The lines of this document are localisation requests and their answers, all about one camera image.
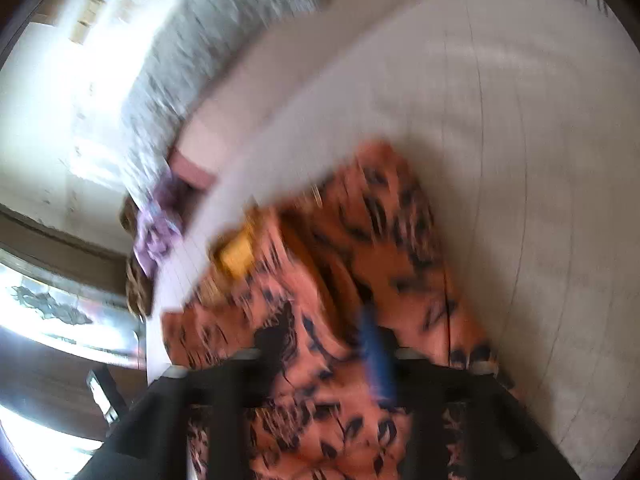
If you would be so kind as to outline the brown fleece garment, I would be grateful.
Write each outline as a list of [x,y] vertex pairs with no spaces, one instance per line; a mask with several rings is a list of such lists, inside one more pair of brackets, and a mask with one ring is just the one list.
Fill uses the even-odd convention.
[[[133,240],[137,236],[137,215],[139,209],[134,200],[127,196],[122,203],[119,220],[124,230]],[[126,263],[126,297],[127,307],[132,315],[147,318],[152,313],[153,283],[145,275],[134,252]]]

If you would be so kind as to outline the pink quilted bedspread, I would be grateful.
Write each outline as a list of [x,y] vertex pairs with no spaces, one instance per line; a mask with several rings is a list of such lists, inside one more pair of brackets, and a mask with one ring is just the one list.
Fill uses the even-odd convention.
[[639,440],[639,52],[570,0],[420,0],[299,92],[222,174],[156,282],[175,310],[248,200],[369,139],[404,154],[454,284],[584,479]]

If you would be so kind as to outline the pink quilted bolster pillow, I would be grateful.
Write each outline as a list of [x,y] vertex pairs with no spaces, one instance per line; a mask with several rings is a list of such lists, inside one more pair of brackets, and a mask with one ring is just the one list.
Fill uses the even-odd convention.
[[205,190],[244,144],[366,30],[409,0],[330,0],[269,27],[204,93],[178,135],[171,171]]

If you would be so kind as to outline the grey quilted blanket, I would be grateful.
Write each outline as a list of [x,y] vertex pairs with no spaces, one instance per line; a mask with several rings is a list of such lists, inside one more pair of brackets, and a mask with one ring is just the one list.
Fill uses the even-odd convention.
[[181,0],[156,33],[120,112],[122,182],[149,203],[184,123],[230,64],[269,26],[329,0]]

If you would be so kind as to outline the purple floral cloth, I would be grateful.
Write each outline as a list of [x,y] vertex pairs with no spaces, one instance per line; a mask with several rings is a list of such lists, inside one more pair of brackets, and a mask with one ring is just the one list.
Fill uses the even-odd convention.
[[171,248],[182,239],[182,199],[186,182],[167,171],[157,182],[149,203],[137,215],[134,256],[144,275],[152,280]]

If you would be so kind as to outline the orange black floral garment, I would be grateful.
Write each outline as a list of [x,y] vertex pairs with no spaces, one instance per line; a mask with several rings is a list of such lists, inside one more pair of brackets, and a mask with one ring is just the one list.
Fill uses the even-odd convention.
[[378,142],[299,196],[251,212],[179,312],[163,315],[171,362],[218,365],[280,348],[271,396],[244,419],[254,479],[393,479],[410,416],[370,393],[357,352],[361,310],[433,363],[497,374],[495,353],[442,261],[416,176]]

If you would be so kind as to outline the stained glass window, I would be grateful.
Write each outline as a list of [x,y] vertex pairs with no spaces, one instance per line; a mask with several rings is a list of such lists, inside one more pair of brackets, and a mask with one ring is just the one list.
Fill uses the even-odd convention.
[[78,358],[143,370],[145,325],[124,298],[2,250],[1,326]]

